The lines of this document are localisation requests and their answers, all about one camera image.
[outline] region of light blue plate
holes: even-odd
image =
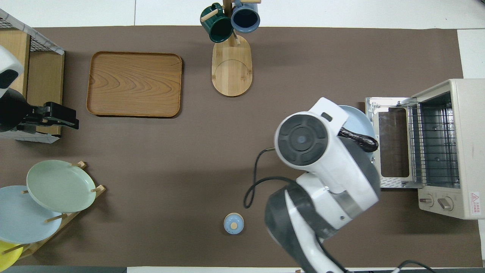
[[[37,204],[29,194],[22,194],[26,186],[0,188],[0,240],[28,244],[44,240],[54,234],[62,219],[48,223],[44,220],[59,213]]]
[[[375,139],[375,132],[372,126],[372,122],[367,118],[367,116],[359,109],[348,106],[339,105],[348,115],[349,118],[343,124],[343,127],[354,133],[366,135],[373,137]],[[366,153],[369,159],[372,158],[372,153]]]
[[[239,213],[229,213],[224,219],[224,229],[229,234],[239,234],[244,228],[244,219]]]

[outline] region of green mug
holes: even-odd
[[[216,15],[200,23],[209,34],[212,42],[221,43],[226,41],[233,32],[231,18],[224,14],[222,6],[219,3],[214,3],[212,6],[205,8],[200,14],[200,17],[202,18],[214,10],[218,11]]]

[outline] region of blue mug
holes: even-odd
[[[241,33],[255,31],[259,26],[258,4],[241,3],[236,0],[236,6],[232,10],[232,27]]]

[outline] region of warning label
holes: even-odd
[[[470,200],[471,200],[471,213],[472,214],[481,214],[480,209],[480,194],[475,192],[470,192]]]

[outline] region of oven knob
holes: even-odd
[[[426,198],[420,198],[420,203],[425,203],[429,207],[432,207],[435,204],[435,201],[433,200],[433,197],[431,194],[428,194]]]
[[[439,198],[438,204],[441,206],[442,209],[451,211],[453,210],[453,200],[450,197]]]

